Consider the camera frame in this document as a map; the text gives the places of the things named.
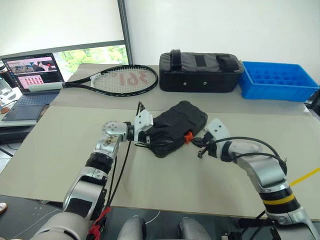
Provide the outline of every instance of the orange tab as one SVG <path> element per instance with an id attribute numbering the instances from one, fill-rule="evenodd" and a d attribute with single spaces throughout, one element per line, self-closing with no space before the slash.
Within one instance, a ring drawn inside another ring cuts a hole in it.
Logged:
<path id="1" fill-rule="evenodd" d="M 192 131 L 189 131 L 186 135 L 184 135 L 184 143 L 188 144 L 194 138 Z"/>

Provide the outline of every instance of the window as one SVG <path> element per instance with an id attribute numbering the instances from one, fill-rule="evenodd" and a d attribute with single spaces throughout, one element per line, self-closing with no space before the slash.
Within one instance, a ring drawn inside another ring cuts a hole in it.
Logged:
<path id="1" fill-rule="evenodd" d="M 104 46 L 54 53 L 63 79 L 67 81 L 80 64 L 128 64 L 125 45 Z"/>

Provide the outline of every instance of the tennis racket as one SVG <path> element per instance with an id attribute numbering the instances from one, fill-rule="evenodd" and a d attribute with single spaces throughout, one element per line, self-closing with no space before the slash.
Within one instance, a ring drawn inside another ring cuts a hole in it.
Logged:
<path id="1" fill-rule="evenodd" d="M 89 81 L 91 81 L 91 86 L 83 84 Z M 63 88 L 82 88 L 108 96 L 130 97 L 150 91 L 157 83 L 157 73 L 148 66 L 120 65 L 72 82 L 30 85 L 29 90 L 36 92 Z"/>

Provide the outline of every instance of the laptop keyboard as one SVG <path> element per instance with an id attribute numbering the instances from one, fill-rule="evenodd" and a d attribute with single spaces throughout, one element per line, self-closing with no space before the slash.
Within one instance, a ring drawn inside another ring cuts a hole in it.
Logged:
<path id="1" fill-rule="evenodd" d="M 52 94 L 37 94 L 37 95 L 23 95 L 15 103 L 15 107 L 24 107 L 24 106 L 40 106 L 51 103 L 58 93 Z"/>

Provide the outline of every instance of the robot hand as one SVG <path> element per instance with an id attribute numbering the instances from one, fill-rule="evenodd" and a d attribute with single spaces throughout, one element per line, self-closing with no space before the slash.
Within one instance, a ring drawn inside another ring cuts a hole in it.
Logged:
<path id="1" fill-rule="evenodd" d="M 306 229 L 304 239 L 320 239 L 304 207 L 298 203 L 288 184 L 285 162 L 270 145 L 254 138 L 230 137 L 228 129 L 217 118 L 207 125 L 206 130 L 201 141 L 205 148 L 199 151 L 198 156 L 201 158 L 208 151 L 210 156 L 232 162 L 246 171 L 262 199 L 266 215 L 275 222 L 276 231 L 272 233 L 275 239 L 296 239 L 296 234 L 299 231 L 305 233 Z M 267 145 L 275 155 L 263 153 L 262 146 L 256 142 L 235 139 L 258 141 Z"/>
<path id="2" fill-rule="evenodd" d="M 117 157 L 120 143 L 137 141 L 139 133 L 152 126 L 153 117 L 145 109 L 138 111 L 134 125 L 114 121 L 103 125 L 102 138 L 96 143 L 84 168 L 64 198 L 63 212 L 51 217 L 32 240 L 86 239 L 90 225 L 103 211 L 108 174 Z"/>

